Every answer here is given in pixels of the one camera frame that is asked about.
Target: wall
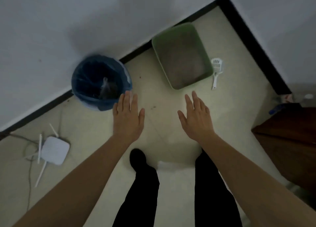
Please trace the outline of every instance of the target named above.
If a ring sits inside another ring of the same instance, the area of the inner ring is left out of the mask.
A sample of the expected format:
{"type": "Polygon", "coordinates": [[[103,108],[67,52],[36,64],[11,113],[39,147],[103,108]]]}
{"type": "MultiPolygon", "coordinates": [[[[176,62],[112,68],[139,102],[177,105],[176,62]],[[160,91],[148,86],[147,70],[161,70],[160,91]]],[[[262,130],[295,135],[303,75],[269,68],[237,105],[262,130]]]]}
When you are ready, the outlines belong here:
{"type": "Polygon", "coordinates": [[[231,1],[294,95],[316,106],[316,1],[231,1]]]}
{"type": "Polygon", "coordinates": [[[86,55],[121,58],[214,0],[0,0],[0,131],[70,89],[86,55]]]}

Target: blue plastic bag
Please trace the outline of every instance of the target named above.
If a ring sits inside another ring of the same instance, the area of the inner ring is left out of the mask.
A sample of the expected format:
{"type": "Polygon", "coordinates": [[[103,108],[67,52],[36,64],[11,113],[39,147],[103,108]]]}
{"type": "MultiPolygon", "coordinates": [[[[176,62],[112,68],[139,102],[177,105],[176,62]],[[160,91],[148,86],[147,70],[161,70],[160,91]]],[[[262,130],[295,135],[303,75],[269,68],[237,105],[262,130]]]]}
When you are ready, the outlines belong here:
{"type": "Polygon", "coordinates": [[[76,67],[71,88],[87,107],[106,111],[113,108],[122,93],[132,89],[132,80],[120,61],[95,55],[81,61],[76,67]]]}

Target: green litter box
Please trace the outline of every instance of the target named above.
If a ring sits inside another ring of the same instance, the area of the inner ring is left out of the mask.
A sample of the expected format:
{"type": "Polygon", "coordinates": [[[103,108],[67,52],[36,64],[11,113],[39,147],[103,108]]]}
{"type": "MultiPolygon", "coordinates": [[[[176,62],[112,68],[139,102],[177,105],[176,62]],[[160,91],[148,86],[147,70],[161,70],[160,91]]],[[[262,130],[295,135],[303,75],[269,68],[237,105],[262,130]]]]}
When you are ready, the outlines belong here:
{"type": "Polygon", "coordinates": [[[210,59],[191,23],[171,27],[151,42],[173,89],[182,89],[213,74],[210,59]]]}

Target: wooden cabinet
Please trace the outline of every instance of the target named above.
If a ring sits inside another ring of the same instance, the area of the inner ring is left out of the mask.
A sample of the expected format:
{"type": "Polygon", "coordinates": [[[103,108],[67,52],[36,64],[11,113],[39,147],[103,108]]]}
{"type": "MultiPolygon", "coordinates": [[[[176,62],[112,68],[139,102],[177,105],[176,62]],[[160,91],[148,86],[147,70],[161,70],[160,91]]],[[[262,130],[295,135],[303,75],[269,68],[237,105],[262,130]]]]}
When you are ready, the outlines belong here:
{"type": "Polygon", "coordinates": [[[316,108],[284,109],[252,132],[287,180],[316,195],[316,108]]]}

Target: leg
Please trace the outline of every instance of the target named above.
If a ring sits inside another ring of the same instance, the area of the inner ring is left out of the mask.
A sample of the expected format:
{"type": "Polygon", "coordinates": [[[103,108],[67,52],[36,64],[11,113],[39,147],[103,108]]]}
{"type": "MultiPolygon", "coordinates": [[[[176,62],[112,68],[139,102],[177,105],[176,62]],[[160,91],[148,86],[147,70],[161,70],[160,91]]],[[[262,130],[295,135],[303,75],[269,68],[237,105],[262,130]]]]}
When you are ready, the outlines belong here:
{"type": "Polygon", "coordinates": [[[194,207],[195,227],[242,226],[233,195],[204,151],[195,161],[194,207]]]}
{"type": "Polygon", "coordinates": [[[159,189],[157,172],[146,164],[146,157],[145,162],[140,160],[140,150],[134,150],[130,162],[136,170],[136,178],[116,215],[113,227],[154,226],[159,189]]]}

